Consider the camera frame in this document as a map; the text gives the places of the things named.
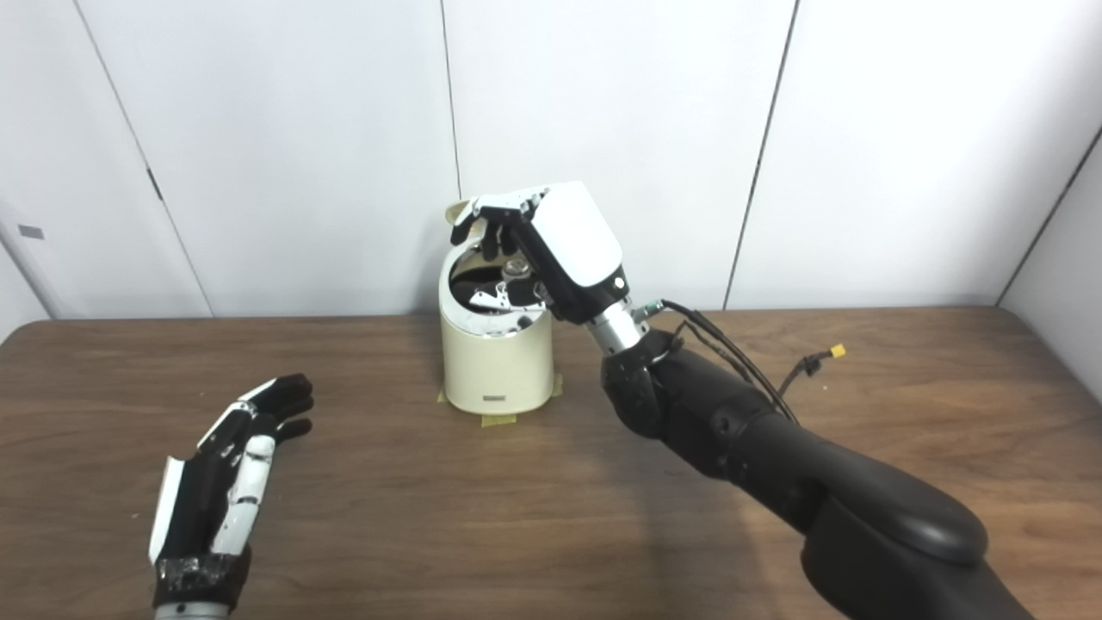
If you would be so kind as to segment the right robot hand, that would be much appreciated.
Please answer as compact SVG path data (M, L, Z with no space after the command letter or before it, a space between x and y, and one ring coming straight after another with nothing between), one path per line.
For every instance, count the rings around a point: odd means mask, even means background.
M545 307L558 320L581 326L629 294L622 244L582 182L480 194L460 204L451 244L471 237L480 255L523 255L531 276L483 286L471 305L493 311Z

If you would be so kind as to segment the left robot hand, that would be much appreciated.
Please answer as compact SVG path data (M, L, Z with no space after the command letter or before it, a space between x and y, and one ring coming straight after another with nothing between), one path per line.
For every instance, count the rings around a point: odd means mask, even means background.
M150 534L155 619L228 619L251 573L251 533L276 449L313 428L306 376L279 376L233 401L188 459L169 456Z

